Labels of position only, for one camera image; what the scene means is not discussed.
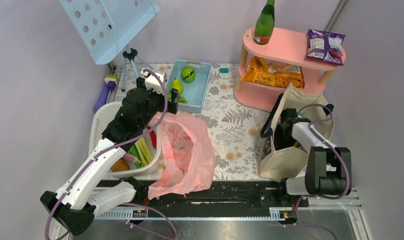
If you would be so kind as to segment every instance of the purple snack bag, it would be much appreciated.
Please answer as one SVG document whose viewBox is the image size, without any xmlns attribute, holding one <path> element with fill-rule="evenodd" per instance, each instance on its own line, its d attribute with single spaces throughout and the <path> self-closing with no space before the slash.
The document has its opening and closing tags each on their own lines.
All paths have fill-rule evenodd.
<svg viewBox="0 0 404 240">
<path fill-rule="evenodd" d="M 308 37 L 306 58 L 343 66 L 342 43 L 345 35 L 309 29 Z"/>
</svg>

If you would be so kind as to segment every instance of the shelf top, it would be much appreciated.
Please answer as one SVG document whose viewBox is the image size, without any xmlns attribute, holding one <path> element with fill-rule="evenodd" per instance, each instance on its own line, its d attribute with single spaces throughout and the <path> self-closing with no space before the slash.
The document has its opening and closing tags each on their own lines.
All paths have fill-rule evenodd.
<svg viewBox="0 0 404 240">
<path fill-rule="evenodd" d="M 306 33 L 275 27 L 269 43 L 259 45 L 253 40 L 254 31 L 255 28 L 253 27 L 244 33 L 243 45 L 249 53 L 255 56 L 320 71 L 332 71 L 339 67 L 338 65 L 305 59 L 308 48 Z M 345 62 L 346 52 L 344 48 L 342 48 L 342 54 L 342 60 Z"/>
</svg>

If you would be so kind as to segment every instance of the green ball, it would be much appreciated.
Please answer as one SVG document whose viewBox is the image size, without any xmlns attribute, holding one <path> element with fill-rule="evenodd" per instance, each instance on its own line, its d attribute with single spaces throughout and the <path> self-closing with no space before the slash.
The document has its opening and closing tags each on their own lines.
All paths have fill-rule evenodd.
<svg viewBox="0 0 404 240">
<path fill-rule="evenodd" d="M 186 83 L 191 83 L 196 78 L 196 71 L 194 68 L 187 66 L 181 71 L 181 78 Z"/>
</svg>

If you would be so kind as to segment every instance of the white plastic laundry basket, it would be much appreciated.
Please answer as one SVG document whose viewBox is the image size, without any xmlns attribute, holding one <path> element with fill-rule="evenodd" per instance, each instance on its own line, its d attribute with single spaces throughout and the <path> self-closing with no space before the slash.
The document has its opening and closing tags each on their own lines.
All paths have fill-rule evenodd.
<svg viewBox="0 0 404 240">
<path fill-rule="evenodd" d="M 99 140 L 102 138 L 102 132 L 105 130 L 108 123 L 110 123 L 115 118 L 115 115 L 121 106 L 122 103 L 120 101 L 111 102 L 99 108 L 99 110 L 94 115 L 93 125 L 91 126 L 90 144 L 88 147 L 89 155 L 94 150 Z M 159 167 L 159 156 L 161 154 L 161 134 L 160 131 L 158 131 L 157 129 L 155 129 L 154 132 L 156 133 L 156 149 L 152 147 L 152 140 L 150 139 L 150 135 L 148 134 L 144 137 L 153 155 L 153 160 L 148 165 L 142 168 L 137 168 L 134 163 L 125 161 L 130 165 L 130 170 L 117 172 L 111 172 L 109 170 L 105 177 L 112 176 L 116 178 L 126 178 L 135 175 L 148 175 L 156 171 Z"/>
</svg>

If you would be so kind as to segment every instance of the orange snack bag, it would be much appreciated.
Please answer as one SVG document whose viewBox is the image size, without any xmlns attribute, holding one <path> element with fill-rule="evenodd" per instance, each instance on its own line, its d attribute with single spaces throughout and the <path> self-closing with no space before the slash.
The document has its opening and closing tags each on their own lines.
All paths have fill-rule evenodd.
<svg viewBox="0 0 404 240">
<path fill-rule="evenodd" d="M 243 82 L 262 84 L 275 88 L 286 88 L 289 83 L 297 88 L 304 88 L 305 81 L 299 66 L 287 64 L 279 67 L 267 64 L 261 57 L 254 56 L 250 60 L 247 72 L 241 78 Z"/>
</svg>

